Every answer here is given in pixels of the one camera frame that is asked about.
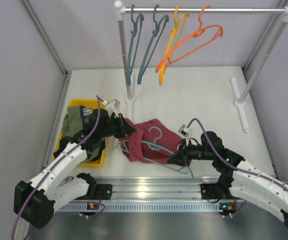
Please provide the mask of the teal green hanger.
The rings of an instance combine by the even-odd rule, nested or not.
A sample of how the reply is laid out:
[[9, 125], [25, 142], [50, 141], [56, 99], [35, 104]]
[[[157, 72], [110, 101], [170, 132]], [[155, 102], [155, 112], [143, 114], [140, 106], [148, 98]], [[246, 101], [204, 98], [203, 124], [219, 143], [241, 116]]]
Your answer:
[[[154, 140], [153, 140], [153, 142], [149, 142], [149, 141], [142, 140], [141, 143], [146, 144], [147, 147], [148, 147], [150, 150], [154, 151], [154, 152], [157, 152], [157, 151], [159, 151], [159, 150], [164, 150], [164, 151], [166, 151], [166, 152], [168, 152], [168, 153], [170, 153], [170, 154], [174, 154], [174, 152], [172, 152], [171, 150], [169, 150], [169, 149], [167, 149], [167, 148], [165, 148], [165, 147], [163, 147], [163, 146], [161, 146], [161, 145], [156, 144], [157, 140], [161, 139], [162, 136], [163, 136], [162, 130], [161, 130], [159, 127], [157, 127], [157, 126], [152, 126], [152, 127], [150, 127], [149, 130], [148, 130], [148, 132], [150, 132], [151, 130], [157, 130], [157, 131], [159, 132], [159, 136], [155, 137]], [[129, 149], [128, 149], [127, 145], [126, 145], [127, 142], [128, 142], [128, 140], [122, 140], [122, 141], [120, 141], [120, 142], [115, 146], [115, 149], [118, 148], [118, 147], [120, 147], [120, 149], [121, 149], [122, 152], [129, 154], [130, 152], [129, 152]], [[178, 168], [178, 169], [175, 169], [175, 168], [173, 168], [173, 167], [168, 166], [167, 164], [162, 164], [162, 163], [157, 162], [156, 160], [153, 160], [153, 159], [149, 159], [149, 158], [146, 158], [146, 157], [145, 157], [144, 159], [147, 160], [147, 161], [150, 162], [150, 163], [156, 164], [156, 165], [161, 166], [161, 167], [163, 167], [163, 168], [170, 169], [171, 171], [177, 172], [177, 173], [179, 173], [179, 174], [181, 174], [181, 175], [190, 174], [190, 175], [191, 175], [191, 178], [194, 179], [194, 174], [193, 174], [193, 171], [191, 170], [190, 167], [187, 167], [188, 171], [187, 171], [187, 172], [184, 172], [183, 169], [186, 168], [185, 166], [182, 166], [182, 167], [180, 167], [180, 168]]]

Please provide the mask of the red tank top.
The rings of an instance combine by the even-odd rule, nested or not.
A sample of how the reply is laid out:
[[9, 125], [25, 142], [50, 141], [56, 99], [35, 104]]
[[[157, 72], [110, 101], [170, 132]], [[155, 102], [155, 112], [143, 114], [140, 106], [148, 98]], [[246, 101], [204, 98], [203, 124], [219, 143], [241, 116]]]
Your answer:
[[169, 158], [177, 151], [181, 137], [166, 128], [158, 119], [134, 124], [126, 119], [136, 132], [120, 139], [123, 154], [130, 162], [166, 165]]

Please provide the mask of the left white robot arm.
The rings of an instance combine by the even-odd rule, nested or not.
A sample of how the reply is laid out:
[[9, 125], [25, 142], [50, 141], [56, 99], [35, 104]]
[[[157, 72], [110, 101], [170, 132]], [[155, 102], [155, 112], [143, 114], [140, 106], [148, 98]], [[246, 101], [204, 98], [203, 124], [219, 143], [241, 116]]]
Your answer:
[[61, 182], [81, 162], [101, 156], [106, 138], [123, 139], [135, 132], [122, 114], [95, 109], [89, 122], [69, 138], [47, 168], [30, 181], [16, 185], [13, 211], [36, 229], [42, 229], [64, 205], [80, 197], [93, 198], [97, 181], [90, 174], [78, 174], [68, 184]]

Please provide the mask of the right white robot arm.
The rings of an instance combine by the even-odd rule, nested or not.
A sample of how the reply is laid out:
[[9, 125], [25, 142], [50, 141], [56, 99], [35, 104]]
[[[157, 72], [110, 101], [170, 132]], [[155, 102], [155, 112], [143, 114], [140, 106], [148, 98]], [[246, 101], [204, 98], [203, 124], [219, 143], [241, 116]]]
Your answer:
[[193, 160], [211, 161], [220, 173], [214, 186], [217, 198], [244, 199], [274, 215], [288, 229], [288, 184], [224, 147], [222, 139], [212, 131], [203, 133], [198, 144], [182, 139], [168, 163], [188, 167]]

